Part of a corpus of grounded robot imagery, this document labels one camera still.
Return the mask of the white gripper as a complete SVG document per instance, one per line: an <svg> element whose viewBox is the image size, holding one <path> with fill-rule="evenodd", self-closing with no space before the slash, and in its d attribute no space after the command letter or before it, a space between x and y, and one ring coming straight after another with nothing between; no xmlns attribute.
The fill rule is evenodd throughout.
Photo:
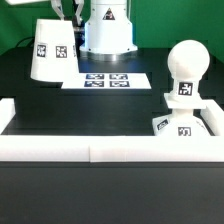
<svg viewBox="0 0 224 224"><path fill-rule="evenodd" d="M43 2L49 0L5 0L10 5L19 5L19 4L29 4L29 3L36 3L36 2ZM84 0L74 0L75 2L75 17L77 20L77 24L80 25L82 23L81 13L84 7ZM61 0L51 0L51 6L54 12L58 15L58 17L63 20L65 15L63 13L63 7Z"/></svg>

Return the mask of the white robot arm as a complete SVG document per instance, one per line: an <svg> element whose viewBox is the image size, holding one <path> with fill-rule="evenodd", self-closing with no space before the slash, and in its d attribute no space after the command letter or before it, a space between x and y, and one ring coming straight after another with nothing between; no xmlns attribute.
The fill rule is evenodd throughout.
<svg viewBox="0 0 224 224"><path fill-rule="evenodd" d="M101 61L122 60L135 54L133 25L129 19L131 2L127 0L90 0L87 22L81 18L84 0L73 0L75 29L84 32L79 52L83 58Z"/></svg>

